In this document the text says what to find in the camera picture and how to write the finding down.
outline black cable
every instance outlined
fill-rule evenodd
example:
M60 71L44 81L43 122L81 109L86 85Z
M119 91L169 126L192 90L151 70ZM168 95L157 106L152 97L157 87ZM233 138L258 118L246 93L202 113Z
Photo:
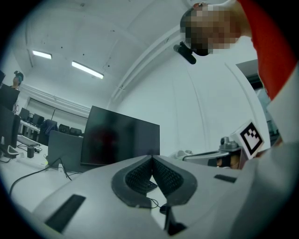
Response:
M42 150L43 150L42 148L40 148L40 147L38 147L38 146L35 146L35 147L40 149L40 151L39 151L39 152L42 152Z
M58 167L59 169L62 169L64 171L64 175L66 178L69 178L69 176L67 175L65 169L64 169L64 165L62 165L62 167Z
M2 161L2 160L0 160L0 162L8 163L10 160L11 160L11 158L10 158L9 160L7 160L7 161Z
M55 110L56 110L56 108L54 108L51 120L53 120L53 116L54 116Z
M17 147L20 148L20 149L23 149L23 150L25 150L25 149L22 148L22 147L26 147L26 148L28 148L28 146L24 146L24 145L23 145L23 146L22 146L22 145L18 145Z
M81 174L81 172L73 173L73 174L70 174L69 176L72 176L72 175L74 175L74 174Z
M148 197L148 199L152 200L152 201L154 202L154 204L156 205L155 207L152 207L151 209L154 209L154 208L156 208L156 207L161 208L161 207L159 206L159 203L158 203L157 200L155 200L155 199L153 199L153 198L149 198L149 197Z
M33 175L33 174L37 174L37 173L43 172L43 171L45 171L45 170L51 168L51 167L54 165L54 163L56 163L58 160L60 160L61 163L62 163L61 158L58 158L58 159L56 159L51 165L49 165L48 167L46 167L45 169L39 170L39 171L34 172L34 173L32 173L32 174L25 175L25 176L20 177L20 178L18 178L17 180L15 180L15 181L13 182L13 184L11 185L11 187L10 187L10 190L9 190L9 196L11 196L11 193L12 193L12 191L13 191L14 186L15 186L20 180L22 180L23 178L26 178L26 177L28 177L28 176L31 176L31 175Z
M67 177L67 178L69 178L69 180L71 180L71 178L68 176L68 174L66 173L66 171L65 171L65 166L64 166L64 163L62 162L62 160L60 159L60 161L61 161L61 164L62 164L62 169L63 169L63 171L64 171L64 174L65 174L65 176Z

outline red shirt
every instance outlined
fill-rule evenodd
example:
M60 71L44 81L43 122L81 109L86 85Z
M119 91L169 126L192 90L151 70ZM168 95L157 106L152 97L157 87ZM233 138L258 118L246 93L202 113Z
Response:
M251 27L258 74L273 100L294 71L297 58L281 30L254 1L239 0Z

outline camera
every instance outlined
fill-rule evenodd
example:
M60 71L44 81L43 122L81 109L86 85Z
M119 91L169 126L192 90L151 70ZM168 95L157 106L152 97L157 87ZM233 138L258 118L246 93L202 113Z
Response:
M193 51L189 49L183 42L180 42L179 45L174 45L173 49L183 58L185 58L190 64L194 65L196 63L195 57L192 56Z

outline ceiling light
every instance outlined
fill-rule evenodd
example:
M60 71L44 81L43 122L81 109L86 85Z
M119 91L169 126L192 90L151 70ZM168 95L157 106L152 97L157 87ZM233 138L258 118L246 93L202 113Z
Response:
M94 70L92 70L92 69L90 69L90 68L88 68L88 67L86 67L86 66L83 66L83 65L81 65L81 64L79 64L79 63L77 63L77 62L74 62L74 61L71 62L71 65L74 66L74 67L76 67L76 68L78 68L78 69L80 69L80 70L83 70L83 71L85 71L85 72L87 72L87 73L89 73L89 74L92 74L92 75L94 75L95 77L98 77L98 78L100 78L100 79L103 79L103 77L104 77L103 74L98 73L98 72L96 72L96 71L94 71Z
M44 57L47 59L52 59L52 55L48 54L48 53L43 53L43 52L36 51L36 50L33 50L32 53L33 53L33 55L36 55L36 56L41 56L41 57Z

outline black monitor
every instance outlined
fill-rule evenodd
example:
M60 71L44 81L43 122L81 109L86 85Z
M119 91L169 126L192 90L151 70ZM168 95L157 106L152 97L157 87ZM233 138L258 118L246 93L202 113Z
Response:
M8 146L16 148L18 130L21 118L7 108L0 106L0 140L4 137L1 149L7 150Z
M5 77L5 74L0 70L0 88L1 88L1 83L4 79L4 77Z
M29 110L22 108L19 116L20 116L21 120L27 121L28 117L29 117Z
M159 154L159 125L92 107L83 138L82 165L107 165Z
M6 107L10 111L13 110L20 92L10 86L3 84L0 88L0 105Z
M44 117L38 115L38 114L34 114L33 119L32 119L32 124L35 126L40 126L43 121L44 121Z

